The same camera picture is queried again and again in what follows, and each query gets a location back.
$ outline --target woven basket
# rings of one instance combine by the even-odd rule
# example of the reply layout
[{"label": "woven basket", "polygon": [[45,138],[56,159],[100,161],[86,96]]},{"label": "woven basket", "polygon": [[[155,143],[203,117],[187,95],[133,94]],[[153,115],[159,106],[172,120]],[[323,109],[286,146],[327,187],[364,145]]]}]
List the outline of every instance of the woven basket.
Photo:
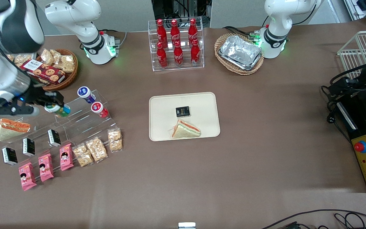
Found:
[{"label": "woven basket", "polygon": [[227,33],[225,35],[222,35],[220,38],[217,39],[217,41],[215,42],[214,45],[214,53],[215,53],[215,57],[218,59],[218,61],[221,62],[222,65],[224,65],[228,70],[232,71],[233,73],[236,74],[240,74],[240,75],[250,75],[253,74],[254,72],[256,72],[260,66],[263,63],[263,56],[260,57],[260,59],[258,60],[258,62],[255,64],[255,66],[252,68],[251,71],[244,71],[242,70],[240,67],[236,66],[235,64],[229,62],[228,60],[222,58],[219,54],[218,54],[218,50],[221,48],[221,46],[225,43],[225,41],[227,40],[227,38],[229,36],[233,36],[233,35],[237,35],[240,38],[244,39],[247,42],[251,43],[251,40],[244,37],[243,35],[238,35],[235,33]]},{"label": "woven basket", "polygon": [[[76,65],[74,66],[74,71],[72,73],[66,73],[66,79],[63,82],[61,82],[60,84],[57,84],[57,85],[52,84],[52,85],[45,86],[45,87],[43,87],[44,90],[61,90],[63,88],[66,88],[76,79],[76,76],[77,76],[78,60],[77,60],[76,55],[67,49],[58,48],[58,49],[56,49],[56,51],[59,52],[61,55],[72,55],[74,63]],[[36,58],[36,60],[42,62],[42,58],[40,56],[38,58]]]}]

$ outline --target small bottle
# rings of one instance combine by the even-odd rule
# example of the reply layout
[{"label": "small bottle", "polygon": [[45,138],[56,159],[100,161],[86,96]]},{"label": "small bottle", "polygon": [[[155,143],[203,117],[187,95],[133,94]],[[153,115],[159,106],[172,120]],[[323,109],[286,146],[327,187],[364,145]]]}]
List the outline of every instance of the small bottle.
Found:
[{"label": "small bottle", "polygon": [[172,19],[172,29],[170,30],[170,36],[172,37],[173,47],[176,47],[177,43],[179,43],[179,47],[180,47],[180,31],[177,28],[176,19]]},{"label": "small bottle", "polygon": [[98,114],[101,118],[108,116],[108,110],[100,102],[95,102],[91,105],[91,111]]},{"label": "small bottle", "polygon": [[197,39],[193,40],[192,46],[192,65],[194,67],[199,66],[200,64],[200,48],[199,48],[199,41]]},{"label": "small bottle", "polygon": [[87,103],[94,103],[96,101],[96,96],[91,93],[91,90],[88,87],[80,87],[77,90],[77,95],[86,100]]},{"label": "small bottle", "polygon": [[158,61],[161,69],[167,68],[167,58],[166,58],[166,52],[162,47],[162,43],[157,43],[158,51],[156,52],[158,56]]},{"label": "small bottle", "polygon": [[177,41],[174,48],[174,64],[177,68],[183,67],[183,50],[180,48],[180,41]]},{"label": "small bottle", "polygon": [[189,47],[193,46],[193,41],[197,40],[197,27],[196,27],[196,19],[190,19],[190,27],[189,27]]},{"label": "small bottle", "polygon": [[70,107],[66,104],[63,107],[56,104],[46,105],[45,110],[49,113],[54,113],[59,118],[66,117],[70,114]]},{"label": "small bottle", "polygon": [[162,19],[158,19],[156,21],[157,24],[157,35],[158,35],[158,40],[159,42],[161,42],[162,44],[162,48],[167,48],[167,37],[166,37],[166,30],[163,26],[163,22]]}]

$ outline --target brown table surface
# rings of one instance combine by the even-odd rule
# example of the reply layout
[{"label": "brown table surface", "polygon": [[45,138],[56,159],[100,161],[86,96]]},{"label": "brown table surface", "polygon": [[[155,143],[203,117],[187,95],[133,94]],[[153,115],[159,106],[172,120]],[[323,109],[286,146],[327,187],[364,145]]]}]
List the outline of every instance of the brown table surface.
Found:
[{"label": "brown table surface", "polygon": [[[75,36],[47,37],[45,47],[68,48],[80,62],[77,81],[62,91],[65,101],[81,85],[98,89],[124,131],[125,150],[26,192],[0,152],[0,228],[159,229],[193,221],[199,229],[257,229],[320,208],[366,213],[354,152],[326,122],[319,94],[341,72],[336,51],[361,30],[366,19],[294,26],[279,57],[245,77],[214,56],[225,29],[205,29],[204,69],[156,73],[146,32],[129,33],[119,58],[102,66],[87,59]],[[149,139],[150,97],[209,91],[218,104],[218,137]],[[294,220],[337,225],[331,213]]]}]

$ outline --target bottle being grasped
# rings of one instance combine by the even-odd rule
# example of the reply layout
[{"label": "bottle being grasped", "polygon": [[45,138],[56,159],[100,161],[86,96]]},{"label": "bottle being grasped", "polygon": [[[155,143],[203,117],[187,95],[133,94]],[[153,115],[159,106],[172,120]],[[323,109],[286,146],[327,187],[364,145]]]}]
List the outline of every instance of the bottle being grasped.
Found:
[{"label": "bottle being grasped", "polygon": [[180,48],[180,40],[174,43],[174,64],[177,68],[183,66],[183,50]]},{"label": "bottle being grasped", "polygon": [[197,40],[197,27],[196,27],[196,19],[190,19],[190,27],[189,27],[189,47],[191,48],[193,45],[193,41]]},{"label": "bottle being grasped", "polygon": [[173,47],[176,47],[176,43],[179,43],[180,47],[180,31],[179,28],[177,28],[177,20],[172,19],[172,29],[170,30],[170,36],[172,37],[172,44]]},{"label": "bottle being grasped", "polygon": [[162,44],[162,48],[167,48],[167,37],[166,37],[166,30],[163,26],[163,21],[162,19],[158,19],[156,21],[157,24],[157,35],[158,35],[158,40],[159,42],[161,42]]},{"label": "bottle being grasped", "polygon": [[191,50],[192,54],[192,65],[194,67],[199,66],[200,64],[200,48],[199,48],[199,40],[193,40],[193,46]]},{"label": "bottle being grasped", "polygon": [[159,61],[160,68],[165,69],[165,68],[167,68],[166,52],[163,49],[163,46],[162,46],[161,42],[157,43],[157,47],[158,47],[158,50],[157,50],[156,54],[158,56],[158,61]]}]

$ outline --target foil container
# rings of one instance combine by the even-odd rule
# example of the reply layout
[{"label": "foil container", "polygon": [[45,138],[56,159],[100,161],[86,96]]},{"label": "foil container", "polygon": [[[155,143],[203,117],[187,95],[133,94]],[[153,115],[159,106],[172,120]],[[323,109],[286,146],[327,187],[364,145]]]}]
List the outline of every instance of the foil container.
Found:
[{"label": "foil container", "polygon": [[218,54],[242,70],[251,71],[262,56],[262,49],[234,35],[227,38]]}]

